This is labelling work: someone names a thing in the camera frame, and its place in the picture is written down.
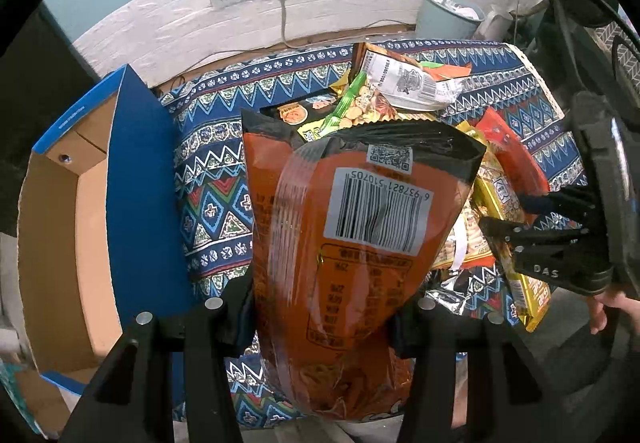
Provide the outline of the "long yellow snack package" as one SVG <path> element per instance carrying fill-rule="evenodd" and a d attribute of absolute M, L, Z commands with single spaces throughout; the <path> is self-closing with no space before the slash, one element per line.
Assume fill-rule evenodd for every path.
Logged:
<path fill-rule="evenodd" d="M 432 267 L 449 275 L 473 269 L 476 307 L 471 317 L 502 314 L 511 325 L 534 331 L 548 312 L 551 291 L 543 281 L 518 273 L 512 263 L 501 263 L 480 230 L 484 217 L 522 223 L 524 211 L 491 148 L 486 148 L 472 192 Z"/>

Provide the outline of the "orange black snack bag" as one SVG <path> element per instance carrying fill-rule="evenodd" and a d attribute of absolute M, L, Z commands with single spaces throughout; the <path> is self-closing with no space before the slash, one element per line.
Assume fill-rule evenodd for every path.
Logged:
<path fill-rule="evenodd" d="M 306 414 L 368 421 L 408 399 L 386 321 L 420 288 L 486 148 L 442 122 L 375 122 L 314 140 L 241 116 L 257 333 L 268 379 Z"/>

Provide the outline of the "orange silver chip bag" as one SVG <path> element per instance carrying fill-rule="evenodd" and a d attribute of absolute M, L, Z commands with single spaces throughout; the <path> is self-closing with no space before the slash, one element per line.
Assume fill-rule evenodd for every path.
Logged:
<path fill-rule="evenodd" d="M 460 96 L 472 65 L 417 61 L 390 49 L 356 42 L 349 76 L 366 74 L 366 84 L 396 108 L 416 112 L 442 110 Z"/>

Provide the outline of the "green broad bean snack bag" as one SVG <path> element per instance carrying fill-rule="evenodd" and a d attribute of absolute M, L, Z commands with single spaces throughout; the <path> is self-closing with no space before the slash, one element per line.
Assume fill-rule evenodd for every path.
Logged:
<path fill-rule="evenodd" d="M 391 122 L 397 118 L 398 111 L 370 84 L 367 74 L 360 72 L 341 93 L 337 104 L 326 117 L 301 125 L 297 133 L 310 142 L 338 130 Z"/>

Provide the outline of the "black yellow snack bag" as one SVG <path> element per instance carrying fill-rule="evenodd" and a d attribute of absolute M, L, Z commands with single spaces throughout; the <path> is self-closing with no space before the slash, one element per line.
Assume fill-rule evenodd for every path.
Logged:
<path fill-rule="evenodd" d="M 298 127 L 307 122 L 316 122 L 334 111 L 336 95 L 329 90 L 310 93 L 309 96 L 288 101 L 283 104 L 273 104 L 262 107 L 260 114 L 280 119 L 289 126 Z"/>

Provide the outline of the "red snack bag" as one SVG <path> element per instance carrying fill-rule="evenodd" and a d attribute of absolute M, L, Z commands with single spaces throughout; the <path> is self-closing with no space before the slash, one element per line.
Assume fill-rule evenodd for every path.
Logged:
<path fill-rule="evenodd" d="M 487 108 L 476 128 L 483 132 L 518 198 L 550 192 L 547 177 L 516 133 L 492 108 Z"/>

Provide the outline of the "silver foil snack bag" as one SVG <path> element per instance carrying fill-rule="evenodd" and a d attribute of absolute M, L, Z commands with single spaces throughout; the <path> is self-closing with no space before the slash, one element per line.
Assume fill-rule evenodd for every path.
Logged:
<path fill-rule="evenodd" d="M 454 271 L 435 270 L 426 281 L 424 296 L 446 307 L 451 313 L 471 316 L 476 303 L 472 284 L 473 269 Z"/>

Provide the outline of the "blue cardboard box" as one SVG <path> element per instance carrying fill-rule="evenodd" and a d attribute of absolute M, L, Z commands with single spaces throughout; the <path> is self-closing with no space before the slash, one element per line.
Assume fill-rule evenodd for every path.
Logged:
<path fill-rule="evenodd" d="M 189 312 L 172 154 L 177 129 L 129 66 L 32 148 L 18 200 L 17 271 L 38 373 L 85 379 L 143 311 Z"/>

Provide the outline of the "light blue trash bin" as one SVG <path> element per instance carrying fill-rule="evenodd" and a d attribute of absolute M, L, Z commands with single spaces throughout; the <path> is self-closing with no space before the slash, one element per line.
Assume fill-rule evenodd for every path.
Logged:
<path fill-rule="evenodd" d="M 485 12 L 466 0 L 422 0 L 416 34 L 433 39 L 469 39 L 484 18 Z"/>

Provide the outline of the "patterned blue tablecloth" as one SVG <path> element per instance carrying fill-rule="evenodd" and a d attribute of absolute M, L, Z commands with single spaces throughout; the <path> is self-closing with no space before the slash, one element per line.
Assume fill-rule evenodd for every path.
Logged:
<path fill-rule="evenodd" d="M 471 77 L 456 102 L 438 112 L 450 125 L 477 122 L 493 108 L 519 137 L 551 189 L 585 184 L 562 111 L 533 64 L 500 42 L 410 38 L 387 50 L 431 65 L 466 66 Z M 194 293 L 217 297 L 250 262 L 253 212 L 246 182 L 241 112 L 299 102 L 316 118 L 335 102 L 352 58 L 348 44 L 270 55 L 213 70 L 166 92 L 174 118 L 175 185 L 186 267 Z"/>

